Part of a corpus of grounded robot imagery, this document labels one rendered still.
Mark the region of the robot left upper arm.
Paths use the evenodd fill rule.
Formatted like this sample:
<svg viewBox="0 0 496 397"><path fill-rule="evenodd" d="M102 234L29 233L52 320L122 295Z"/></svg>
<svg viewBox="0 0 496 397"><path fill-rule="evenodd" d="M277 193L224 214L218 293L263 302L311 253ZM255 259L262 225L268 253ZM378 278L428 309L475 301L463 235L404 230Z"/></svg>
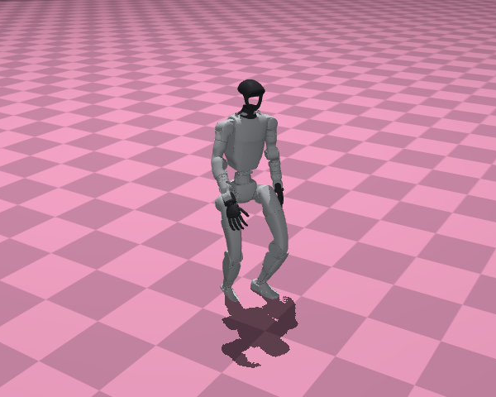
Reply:
<svg viewBox="0 0 496 397"><path fill-rule="evenodd" d="M276 147L276 141L277 141L277 126L278 122L277 120L268 115L268 114L263 114L267 118L268 121L268 127L267 127L267 133L266 133L266 150L265 150L265 157L267 160L273 160L273 159L278 159L279 158L279 153Z"/></svg>

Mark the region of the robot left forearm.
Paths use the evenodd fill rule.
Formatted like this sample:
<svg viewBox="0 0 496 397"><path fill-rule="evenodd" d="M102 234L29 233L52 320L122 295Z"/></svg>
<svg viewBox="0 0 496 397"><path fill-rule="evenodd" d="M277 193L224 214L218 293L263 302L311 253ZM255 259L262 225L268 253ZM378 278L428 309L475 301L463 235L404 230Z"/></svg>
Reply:
<svg viewBox="0 0 496 397"><path fill-rule="evenodd" d="M278 148L277 148L278 150ZM279 153L279 150L278 150ZM269 162L269 168L270 168L270 175L271 179L273 180L273 188L276 183L281 184L281 188L283 188L283 182L282 182L282 174L281 174L281 169L280 169L280 158L278 159L273 159L270 160Z"/></svg>

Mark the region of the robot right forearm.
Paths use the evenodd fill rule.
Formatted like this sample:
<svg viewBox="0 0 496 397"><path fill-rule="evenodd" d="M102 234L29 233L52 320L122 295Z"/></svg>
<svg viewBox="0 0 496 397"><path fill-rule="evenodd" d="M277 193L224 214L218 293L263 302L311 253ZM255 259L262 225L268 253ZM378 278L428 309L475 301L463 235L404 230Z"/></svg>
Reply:
<svg viewBox="0 0 496 397"><path fill-rule="evenodd" d="M230 200L232 187L229 185L230 182L227 177L227 171L222 168L222 159L220 157L215 157L212 160L212 174L217 180L219 191L222 194L224 202Z"/></svg>

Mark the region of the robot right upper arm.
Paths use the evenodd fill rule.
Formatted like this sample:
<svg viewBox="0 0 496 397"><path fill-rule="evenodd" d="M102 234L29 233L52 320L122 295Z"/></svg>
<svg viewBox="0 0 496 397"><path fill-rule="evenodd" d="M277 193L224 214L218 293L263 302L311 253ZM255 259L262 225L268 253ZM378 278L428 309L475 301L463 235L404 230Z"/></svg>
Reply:
<svg viewBox="0 0 496 397"><path fill-rule="evenodd" d="M215 157L220 157L222 159L222 168L225 170L227 168L227 161L222 157L228 143L228 137L234 132L234 122L233 119L228 119L219 122L215 126L215 141L212 150L212 160ZM211 165L212 165L211 160Z"/></svg>

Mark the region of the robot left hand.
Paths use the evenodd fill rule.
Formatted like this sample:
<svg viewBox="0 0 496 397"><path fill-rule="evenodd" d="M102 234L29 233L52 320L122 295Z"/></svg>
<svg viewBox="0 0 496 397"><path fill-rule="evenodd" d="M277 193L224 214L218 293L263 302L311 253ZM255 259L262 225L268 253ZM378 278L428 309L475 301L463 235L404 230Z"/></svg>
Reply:
<svg viewBox="0 0 496 397"><path fill-rule="evenodd" d="M283 195L284 188L281 188L280 183L276 183L274 185L274 188L275 188L274 191L275 191L275 193L277 193L279 202L280 202L281 207L282 207L282 204L284 203L284 195Z"/></svg>

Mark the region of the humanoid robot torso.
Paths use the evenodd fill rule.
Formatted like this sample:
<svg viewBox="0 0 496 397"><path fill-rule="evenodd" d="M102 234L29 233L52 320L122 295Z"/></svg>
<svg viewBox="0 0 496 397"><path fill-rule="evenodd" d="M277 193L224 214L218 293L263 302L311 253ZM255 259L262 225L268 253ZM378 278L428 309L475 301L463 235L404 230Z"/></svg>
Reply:
<svg viewBox="0 0 496 397"><path fill-rule="evenodd" d="M254 119L242 117L248 115L245 112L228 118L235 120L234 132L228 137L224 153L227 164L237 170L235 178L229 181L237 203L247 203L257 196L257 184L250 174L260 163L268 127L267 118L259 111L253 113L257 115Z"/></svg>

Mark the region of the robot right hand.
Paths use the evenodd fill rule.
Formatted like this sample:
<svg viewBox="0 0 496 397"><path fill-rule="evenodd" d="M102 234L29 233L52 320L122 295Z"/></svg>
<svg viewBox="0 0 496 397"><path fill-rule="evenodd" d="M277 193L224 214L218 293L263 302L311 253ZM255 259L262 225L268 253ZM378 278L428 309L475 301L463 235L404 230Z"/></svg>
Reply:
<svg viewBox="0 0 496 397"><path fill-rule="evenodd" d="M224 200L223 200L223 202L224 202ZM239 221L239 218L245 226L248 226L246 224L246 222L244 221L244 219L242 218L241 212L243 212L247 217L249 217L249 214L245 210L240 208L238 204L236 204L236 198L235 198L234 193L231 192L231 199L224 202L224 204L227 207L228 222L229 222L229 225L233 231L235 231L235 228L238 231L240 230L240 228L244 229L243 226L241 225L240 221ZM236 219L236 221L235 221L235 219ZM232 220L235 228L232 226L231 220ZM240 228L238 228L238 226L236 225L236 222L238 223Z"/></svg>

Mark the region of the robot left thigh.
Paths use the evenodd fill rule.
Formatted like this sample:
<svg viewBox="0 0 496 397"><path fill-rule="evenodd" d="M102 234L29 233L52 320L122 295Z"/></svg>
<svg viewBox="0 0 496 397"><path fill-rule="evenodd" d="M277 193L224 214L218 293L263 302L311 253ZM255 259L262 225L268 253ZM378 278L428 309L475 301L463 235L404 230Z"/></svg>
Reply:
<svg viewBox="0 0 496 397"><path fill-rule="evenodd" d="M274 189L265 184L257 184L257 196L255 201L262 204L265 220L269 225L274 240L269 244L269 252L274 257L280 257L287 253L289 240L288 229L279 199Z"/></svg>

